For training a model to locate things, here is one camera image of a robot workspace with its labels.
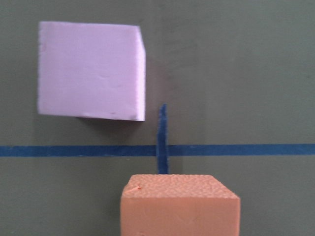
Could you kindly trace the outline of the pink foam cube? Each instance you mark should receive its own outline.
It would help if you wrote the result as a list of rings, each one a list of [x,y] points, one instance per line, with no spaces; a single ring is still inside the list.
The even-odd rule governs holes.
[[[145,120],[139,26],[43,21],[38,42],[39,114]]]

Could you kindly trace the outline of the orange foam cube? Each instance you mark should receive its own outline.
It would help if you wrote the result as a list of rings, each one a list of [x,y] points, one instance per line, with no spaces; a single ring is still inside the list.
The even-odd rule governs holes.
[[[211,175],[132,175],[123,189],[123,236],[238,236],[241,200]]]

